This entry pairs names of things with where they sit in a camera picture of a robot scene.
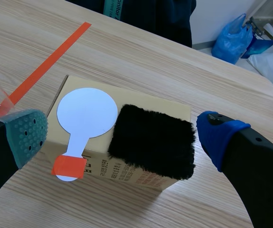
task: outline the wood grain surface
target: wood grain surface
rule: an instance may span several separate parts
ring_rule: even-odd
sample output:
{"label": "wood grain surface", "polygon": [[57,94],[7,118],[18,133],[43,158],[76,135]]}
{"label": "wood grain surface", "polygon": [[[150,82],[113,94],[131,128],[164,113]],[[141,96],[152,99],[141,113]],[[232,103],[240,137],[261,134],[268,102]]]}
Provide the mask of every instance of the wood grain surface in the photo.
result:
{"label": "wood grain surface", "polygon": [[[273,142],[273,86],[260,75],[62,0],[0,0],[0,86],[11,93],[83,22],[92,26],[16,105],[46,112],[65,75],[218,111]],[[252,227],[196,141],[195,173],[162,193],[85,176],[65,183],[38,153],[0,190],[0,228]]]}

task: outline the orange tape strip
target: orange tape strip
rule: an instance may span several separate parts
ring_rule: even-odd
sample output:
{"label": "orange tape strip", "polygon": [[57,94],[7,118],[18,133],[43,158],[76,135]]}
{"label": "orange tape strip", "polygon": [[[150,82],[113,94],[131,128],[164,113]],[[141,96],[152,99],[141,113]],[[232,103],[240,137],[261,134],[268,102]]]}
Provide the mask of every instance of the orange tape strip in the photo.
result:
{"label": "orange tape strip", "polygon": [[87,159],[60,155],[55,159],[52,175],[82,178]]}
{"label": "orange tape strip", "polygon": [[[81,37],[91,26],[83,23],[62,45],[59,46],[18,88],[9,96],[15,105],[32,88],[32,86],[56,63],[57,60]],[[7,114],[10,107],[4,100],[0,104],[0,117]]]}

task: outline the teal gripper pad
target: teal gripper pad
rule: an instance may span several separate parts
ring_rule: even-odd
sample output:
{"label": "teal gripper pad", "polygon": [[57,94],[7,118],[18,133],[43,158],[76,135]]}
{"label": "teal gripper pad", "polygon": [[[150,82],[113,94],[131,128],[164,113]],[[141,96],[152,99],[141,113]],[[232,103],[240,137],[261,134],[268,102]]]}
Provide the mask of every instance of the teal gripper pad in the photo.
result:
{"label": "teal gripper pad", "polygon": [[6,126],[9,146],[21,169],[41,149],[47,138],[47,118],[36,109],[12,113],[0,118]]}

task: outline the black fuzzy material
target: black fuzzy material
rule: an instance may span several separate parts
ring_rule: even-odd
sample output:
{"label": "black fuzzy material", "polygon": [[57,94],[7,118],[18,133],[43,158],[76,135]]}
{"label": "black fuzzy material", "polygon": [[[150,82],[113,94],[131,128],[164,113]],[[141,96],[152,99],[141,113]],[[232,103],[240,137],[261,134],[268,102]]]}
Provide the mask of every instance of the black fuzzy material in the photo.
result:
{"label": "black fuzzy material", "polygon": [[114,126],[111,158],[161,176],[186,180],[195,165],[192,123],[125,104]]}

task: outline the white paper cutout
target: white paper cutout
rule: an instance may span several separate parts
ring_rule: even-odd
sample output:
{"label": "white paper cutout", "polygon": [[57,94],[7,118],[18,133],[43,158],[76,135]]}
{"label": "white paper cutout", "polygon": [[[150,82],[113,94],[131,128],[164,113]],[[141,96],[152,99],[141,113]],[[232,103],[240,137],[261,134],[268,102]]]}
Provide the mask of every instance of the white paper cutout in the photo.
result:
{"label": "white paper cutout", "polygon": [[[66,153],[82,158],[89,140],[110,130],[117,119],[117,106],[107,93],[95,88],[76,89],[65,95],[57,108],[59,124],[70,133]],[[77,178],[56,175],[63,181]]]}

